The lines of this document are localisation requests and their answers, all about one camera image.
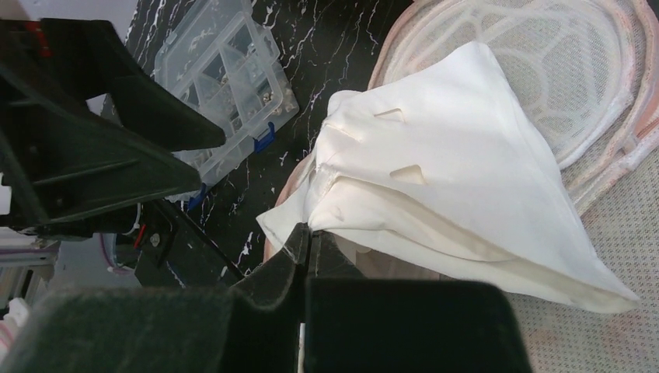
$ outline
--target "folded white cloth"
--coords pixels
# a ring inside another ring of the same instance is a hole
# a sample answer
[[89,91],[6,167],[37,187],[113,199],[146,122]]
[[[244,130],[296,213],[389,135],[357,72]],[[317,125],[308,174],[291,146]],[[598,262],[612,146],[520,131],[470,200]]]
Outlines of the folded white cloth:
[[485,44],[329,102],[298,189],[257,218],[296,223],[450,277],[595,311],[635,296],[597,258],[553,153]]

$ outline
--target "clear plastic organizer box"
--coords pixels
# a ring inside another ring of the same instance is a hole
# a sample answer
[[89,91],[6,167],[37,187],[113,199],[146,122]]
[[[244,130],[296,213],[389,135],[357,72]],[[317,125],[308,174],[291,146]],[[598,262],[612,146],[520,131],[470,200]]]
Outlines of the clear plastic organizer box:
[[155,57],[157,83],[226,133],[220,148],[174,153],[209,188],[299,111],[272,33],[251,14],[245,0],[197,0]]

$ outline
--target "blue clip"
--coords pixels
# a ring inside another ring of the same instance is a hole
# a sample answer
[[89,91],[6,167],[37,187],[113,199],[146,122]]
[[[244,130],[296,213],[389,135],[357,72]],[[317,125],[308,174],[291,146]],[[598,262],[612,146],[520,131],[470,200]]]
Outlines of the blue clip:
[[265,148],[267,148],[268,145],[272,143],[272,141],[274,141],[274,123],[268,122],[268,128],[270,128],[270,133],[268,133],[265,138],[260,140],[254,139],[255,153],[262,152]]
[[206,184],[202,183],[201,184],[201,189],[199,190],[199,195],[196,196],[195,198],[191,198],[187,202],[187,210],[190,211],[193,208],[195,208],[198,204],[201,203],[201,201],[204,200],[205,196],[206,196]]

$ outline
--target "metal screw head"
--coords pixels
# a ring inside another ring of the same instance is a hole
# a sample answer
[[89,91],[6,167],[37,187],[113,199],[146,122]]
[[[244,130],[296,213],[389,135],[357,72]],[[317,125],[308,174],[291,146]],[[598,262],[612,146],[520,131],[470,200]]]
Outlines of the metal screw head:
[[160,235],[158,233],[154,233],[151,238],[148,239],[148,241],[153,247],[158,247],[158,245],[160,245]]

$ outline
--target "black marble surface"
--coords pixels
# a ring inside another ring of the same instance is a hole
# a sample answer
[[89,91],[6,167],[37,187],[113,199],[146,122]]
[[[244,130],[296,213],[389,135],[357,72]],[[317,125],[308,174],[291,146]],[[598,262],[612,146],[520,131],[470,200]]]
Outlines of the black marble surface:
[[[147,74],[162,42],[194,0],[140,0],[126,45]],[[300,113],[253,153],[189,215],[239,269],[263,260],[256,216],[274,206],[288,175],[312,148],[330,96],[366,89],[380,47],[411,0],[253,0],[253,18],[271,29]],[[111,105],[103,116],[113,117]]]

